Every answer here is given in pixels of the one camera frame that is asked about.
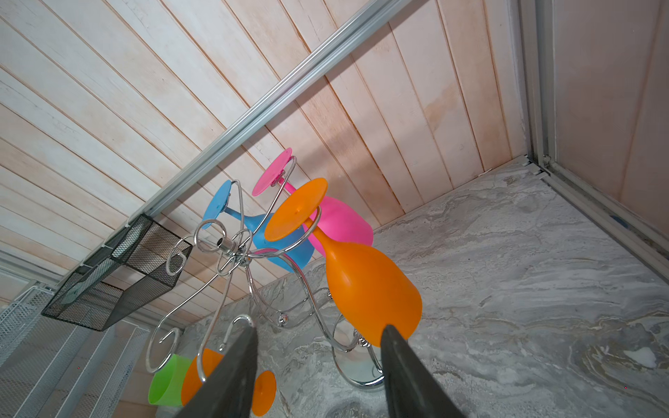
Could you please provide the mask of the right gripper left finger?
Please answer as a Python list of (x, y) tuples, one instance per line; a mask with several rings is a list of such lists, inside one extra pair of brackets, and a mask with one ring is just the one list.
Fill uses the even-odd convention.
[(247, 327), (179, 417), (249, 417), (258, 366), (258, 334)]

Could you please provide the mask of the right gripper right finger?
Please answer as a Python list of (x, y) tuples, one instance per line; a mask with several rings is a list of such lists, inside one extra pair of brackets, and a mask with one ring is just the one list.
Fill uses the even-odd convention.
[(381, 339), (389, 417), (464, 417), (393, 325)]

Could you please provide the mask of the orange wine glass front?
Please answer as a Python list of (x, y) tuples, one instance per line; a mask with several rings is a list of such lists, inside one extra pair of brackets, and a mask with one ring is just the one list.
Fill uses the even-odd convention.
[[(202, 367), (206, 377), (214, 372), (214, 369), (219, 365), (223, 358), (224, 355), (221, 353), (209, 348), (205, 349), (202, 359)], [(182, 385), (181, 402), (183, 406), (186, 406), (186, 404), (193, 399), (202, 385), (203, 382), (200, 380), (197, 369), (197, 359), (193, 359), (186, 371), (186, 376)], [(270, 370), (261, 373), (256, 379), (254, 386), (252, 411), (256, 416), (262, 417), (271, 409), (275, 401), (276, 392), (277, 381), (275, 374)]]

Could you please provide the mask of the orange wine glass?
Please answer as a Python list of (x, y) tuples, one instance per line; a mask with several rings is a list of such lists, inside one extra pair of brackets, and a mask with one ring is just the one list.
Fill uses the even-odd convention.
[(329, 291), (345, 319), (375, 347), (381, 345), (388, 325), (409, 339), (422, 318), (421, 294), (384, 253), (363, 244), (333, 240), (310, 219), (327, 189), (323, 178), (297, 189), (268, 222), (266, 239), (275, 242), (303, 225), (313, 226), (325, 250)]
[[(214, 372), (214, 369), (219, 365), (223, 358), (224, 355), (221, 353), (209, 348), (205, 349), (202, 359), (202, 367), (206, 377)], [(181, 402), (183, 406), (186, 406), (186, 404), (193, 399), (202, 385), (203, 382), (200, 380), (197, 369), (197, 359), (193, 359), (186, 371), (186, 376), (182, 385)], [(276, 392), (277, 381), (275, 374), (270, 370), (261, 373), (256, 379), (254, 386), (252, 411), (256, 416), (262, 417), (271, 409), (275, 401)]]

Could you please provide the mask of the green plastic wine glass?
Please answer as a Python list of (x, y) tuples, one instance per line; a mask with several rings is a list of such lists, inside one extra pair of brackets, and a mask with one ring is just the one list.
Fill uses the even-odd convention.
[(192, 360), (172, 355), (167, 364), (153, 376), (148, 402), (154, 406), (181, 407), (181, 391)]

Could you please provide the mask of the pink plastic wine glass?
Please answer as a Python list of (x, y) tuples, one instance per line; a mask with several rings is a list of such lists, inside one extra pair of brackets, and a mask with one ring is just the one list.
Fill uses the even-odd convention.
[[(254, 186), (252, 191), (254, 197), (261, 195), (270, 186), (276, 185), (284, 185), (289, 194), (296, 191), (296, 188), (287, 181), (289, 176), (285, 169), (292, 154), (292, 149), (287, 148), (271, 163)], [(326, 196), (321, 203), (321, 209), (322, 217), (318, 226), (329, 238), (340, 242), (356, 242), (370, 247), (373, 245), (372, 226), (349, 205)]]

